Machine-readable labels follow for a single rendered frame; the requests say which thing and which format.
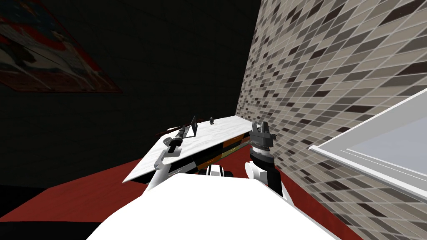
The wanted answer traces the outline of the white framed window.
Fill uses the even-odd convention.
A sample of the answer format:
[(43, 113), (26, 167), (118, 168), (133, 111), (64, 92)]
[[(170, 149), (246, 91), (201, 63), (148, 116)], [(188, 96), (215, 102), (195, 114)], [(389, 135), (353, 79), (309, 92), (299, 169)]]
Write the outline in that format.
[(309, 150), (427, 203), (427, 89)]

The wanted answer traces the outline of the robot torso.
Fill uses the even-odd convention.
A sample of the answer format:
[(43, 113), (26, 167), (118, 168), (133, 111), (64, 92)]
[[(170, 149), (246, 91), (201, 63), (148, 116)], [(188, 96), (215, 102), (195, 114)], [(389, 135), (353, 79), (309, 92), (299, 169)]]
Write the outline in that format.
[(112, 213), (87, 240), (341, 240), (298, 210), (286, 188), (178, 173)]

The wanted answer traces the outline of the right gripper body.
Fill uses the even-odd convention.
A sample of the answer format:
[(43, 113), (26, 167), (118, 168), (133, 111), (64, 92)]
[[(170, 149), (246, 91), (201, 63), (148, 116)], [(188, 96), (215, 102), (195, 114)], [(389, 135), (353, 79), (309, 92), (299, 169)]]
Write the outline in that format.
[(268, 132), (250, 131), (250, 140), (252, 144), (260, 145), (265, 148), (273, 147), (273, 140), (277, 135)]

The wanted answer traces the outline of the red wall picture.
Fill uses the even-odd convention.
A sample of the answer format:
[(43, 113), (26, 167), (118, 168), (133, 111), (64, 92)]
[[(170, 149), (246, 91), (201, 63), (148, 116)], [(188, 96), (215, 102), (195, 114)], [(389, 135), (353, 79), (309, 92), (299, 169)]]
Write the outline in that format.
[(40, 0), (0, 0), (0, 83), (18, 92), (121, 92)]

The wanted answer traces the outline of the white marble top cabinet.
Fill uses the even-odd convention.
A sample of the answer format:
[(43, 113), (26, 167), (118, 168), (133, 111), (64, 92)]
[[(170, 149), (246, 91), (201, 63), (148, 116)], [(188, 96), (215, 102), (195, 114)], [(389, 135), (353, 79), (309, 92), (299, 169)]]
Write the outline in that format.
[[(242, 146), (244, 138), (252, 130), (252, 124), (238, 116), (216, 119), (213, 125), (209, 121), (198, 123), (196, 136), (183, 139), (179, 156), (164, 158), (163, 164), (171, 164), (168, 176), (195, 173), (224, 158), (226, 152)], [(155, 173), (156, 160), (167, 148), (163, 141), (174, 138), (177, 133), (178, 130), (175, 130), (161, 136), (123, 182), (132, 180), (148, 184)]]

